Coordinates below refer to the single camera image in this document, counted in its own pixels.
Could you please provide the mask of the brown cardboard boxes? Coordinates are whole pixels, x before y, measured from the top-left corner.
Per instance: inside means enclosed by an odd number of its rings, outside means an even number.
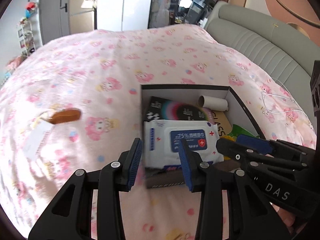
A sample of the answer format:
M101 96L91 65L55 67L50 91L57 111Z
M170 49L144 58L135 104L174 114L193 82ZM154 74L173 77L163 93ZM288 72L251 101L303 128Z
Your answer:
M95 0L69 0L70 34L93 31L95 13Z

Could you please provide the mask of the grey padded headboard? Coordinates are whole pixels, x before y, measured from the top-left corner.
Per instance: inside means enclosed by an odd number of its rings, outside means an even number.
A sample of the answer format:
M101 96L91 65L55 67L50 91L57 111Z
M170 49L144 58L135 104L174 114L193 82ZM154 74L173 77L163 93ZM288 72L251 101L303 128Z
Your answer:
M284 85L316 123L310 79L319 46L276 18L223 1L214 6L204 28L217 42L242 53Z

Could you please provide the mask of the purple black box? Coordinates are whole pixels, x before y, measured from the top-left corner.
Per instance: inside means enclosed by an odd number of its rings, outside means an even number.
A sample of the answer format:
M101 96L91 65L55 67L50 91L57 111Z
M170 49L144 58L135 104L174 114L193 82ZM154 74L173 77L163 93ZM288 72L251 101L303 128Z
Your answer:
M207 121L215 124L210 109L155 96L151 97L144 115L144 121L152 120Z

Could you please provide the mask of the white toy shelf rack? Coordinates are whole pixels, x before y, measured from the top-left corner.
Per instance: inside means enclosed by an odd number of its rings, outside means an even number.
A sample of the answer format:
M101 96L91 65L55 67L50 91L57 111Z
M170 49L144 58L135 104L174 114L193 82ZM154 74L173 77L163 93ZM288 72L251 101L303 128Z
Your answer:
M26 18L18 24L17 36L22 55L29 57L36 50L36 46L32 25Z

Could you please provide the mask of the black glass display cabinet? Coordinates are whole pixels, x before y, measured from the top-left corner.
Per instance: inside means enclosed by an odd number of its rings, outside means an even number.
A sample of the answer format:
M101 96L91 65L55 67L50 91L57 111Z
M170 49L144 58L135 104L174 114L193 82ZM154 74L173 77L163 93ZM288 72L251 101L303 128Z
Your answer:
M149 28L174 24L198 25L218 0L151 0Z

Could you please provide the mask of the beige glass labelled book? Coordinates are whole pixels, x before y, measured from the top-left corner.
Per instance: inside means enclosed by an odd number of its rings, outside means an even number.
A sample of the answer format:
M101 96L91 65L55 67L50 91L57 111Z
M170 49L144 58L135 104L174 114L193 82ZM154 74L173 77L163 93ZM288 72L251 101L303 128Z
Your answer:
M219 137L228 135L232 131L232 125L225 113L221 111L211 111L211 113L215 124L217 124Z

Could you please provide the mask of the grey door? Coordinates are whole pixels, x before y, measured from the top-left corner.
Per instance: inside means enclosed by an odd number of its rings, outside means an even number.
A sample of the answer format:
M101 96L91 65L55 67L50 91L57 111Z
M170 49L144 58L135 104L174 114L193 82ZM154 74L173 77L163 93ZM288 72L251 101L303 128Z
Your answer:
M39 0L42 44L70 34L69 0Z

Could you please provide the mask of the white wardrobe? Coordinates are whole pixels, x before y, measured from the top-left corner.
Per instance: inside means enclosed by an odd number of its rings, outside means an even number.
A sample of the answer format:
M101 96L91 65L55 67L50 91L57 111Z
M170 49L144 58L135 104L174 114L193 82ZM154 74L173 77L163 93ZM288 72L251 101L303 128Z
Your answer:
M97 28L108 31L148 28L151 0L97 0Z

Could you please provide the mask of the pink cartoon print bedsheet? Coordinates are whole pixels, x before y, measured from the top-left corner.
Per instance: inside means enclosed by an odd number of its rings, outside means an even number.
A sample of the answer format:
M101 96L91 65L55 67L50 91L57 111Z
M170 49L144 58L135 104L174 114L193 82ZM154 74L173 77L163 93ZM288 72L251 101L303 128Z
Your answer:
M24 237L74 171L101 169L130 148L141 130L141 86L152 84L231 86L265 137L315 147L287 88L200 27L59 38L1 89L1 206ZM65 109L80 110L80 120L48 122Z

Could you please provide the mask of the white wet wipes pack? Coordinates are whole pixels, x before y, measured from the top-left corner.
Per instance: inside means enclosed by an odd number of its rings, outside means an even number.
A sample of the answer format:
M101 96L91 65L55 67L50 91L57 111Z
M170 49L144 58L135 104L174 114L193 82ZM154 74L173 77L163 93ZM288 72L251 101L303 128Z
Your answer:
M172 170L181 165L181 140L203 161L219 163L223 155L216 149L217 125L207 121L152 120L144 123L144 166Z

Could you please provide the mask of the black shoe box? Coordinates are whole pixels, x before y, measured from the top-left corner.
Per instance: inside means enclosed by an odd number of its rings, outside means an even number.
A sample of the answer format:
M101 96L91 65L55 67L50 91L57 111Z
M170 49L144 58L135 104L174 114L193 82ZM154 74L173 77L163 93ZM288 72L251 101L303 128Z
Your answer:
M145 185L147 189L184 183L178 148L186 139L208 163L223 156L216 141L239 127L264 138L245 103L229 86L143 85L141 87Z

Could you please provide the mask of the green yellow snack bag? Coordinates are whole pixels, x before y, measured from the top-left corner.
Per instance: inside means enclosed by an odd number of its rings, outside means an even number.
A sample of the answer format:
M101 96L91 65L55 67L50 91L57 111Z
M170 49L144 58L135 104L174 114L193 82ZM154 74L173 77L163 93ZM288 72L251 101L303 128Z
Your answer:
M239 125L233 125L232 126L232 131L225 136L222 136L219 138L217 146L218 150L222 146L222 155L224 160L235 160L242 162L242 159L245 158L246 154L246 149L244 145L241 145L237 141L237 138L240 135L245 135L247 137L253 137L253 138L259 138L260 135L254 135L253 133L249 132L248 130L244 129L243 127Z

